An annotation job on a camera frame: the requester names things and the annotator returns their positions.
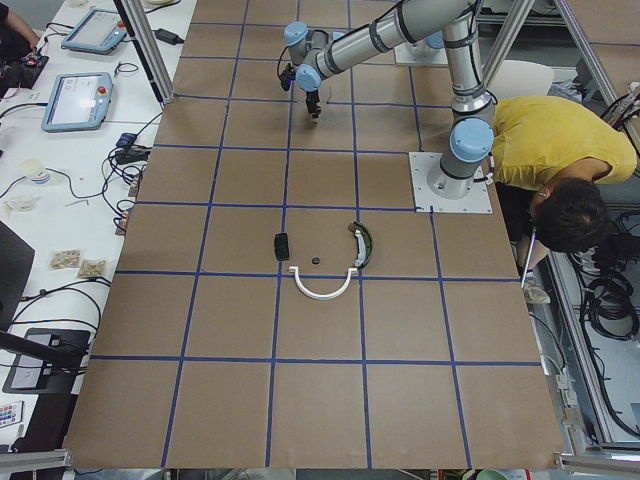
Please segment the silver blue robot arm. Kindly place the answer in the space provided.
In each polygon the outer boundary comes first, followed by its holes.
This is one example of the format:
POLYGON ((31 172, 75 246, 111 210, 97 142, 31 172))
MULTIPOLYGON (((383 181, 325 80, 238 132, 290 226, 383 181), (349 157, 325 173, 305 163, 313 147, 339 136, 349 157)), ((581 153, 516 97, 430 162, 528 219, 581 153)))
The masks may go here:
POLYGON ((459 199, 468 194, 477 168, 491 153, 495 106, 485 87, 472 16, 446 26, 443 41, 453 91, 453 123, 447 150, 430 170, 428 182, 436 194, 459 199))
POLYGON ((284 29, 284 52, 290 62, 278 72, 281 88, 287 91, 296 85, 305 91, 308 111, 317 117, 324 80, 401 44, 416 44, 440 32, 452 83, 454 120, 478 117, 491 123, 495 106, 483 79, 476 24, 480 5, 467 0, 399 1, 347 33, 292 22, 284 29))

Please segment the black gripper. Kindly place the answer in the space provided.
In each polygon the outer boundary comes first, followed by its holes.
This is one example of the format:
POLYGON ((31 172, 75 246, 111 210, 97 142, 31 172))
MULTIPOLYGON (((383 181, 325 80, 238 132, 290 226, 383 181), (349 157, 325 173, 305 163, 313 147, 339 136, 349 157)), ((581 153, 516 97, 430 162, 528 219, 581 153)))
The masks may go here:
POLYGON ((319 92, 317 90, 307 92, 305 104, 307 112, 310 114, 310 121, 319 122, 321 120, 319 92))

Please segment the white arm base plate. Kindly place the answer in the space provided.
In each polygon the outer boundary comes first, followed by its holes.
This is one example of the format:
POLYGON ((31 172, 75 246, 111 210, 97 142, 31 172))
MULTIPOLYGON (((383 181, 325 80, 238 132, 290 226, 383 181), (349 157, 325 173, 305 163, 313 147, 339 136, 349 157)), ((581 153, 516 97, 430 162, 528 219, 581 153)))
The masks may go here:
POLYGON ((410 152, 410 175, 417 213, 492 214, 482 166, 468 179, 452 179, 441 170, 440 152, 410 152))

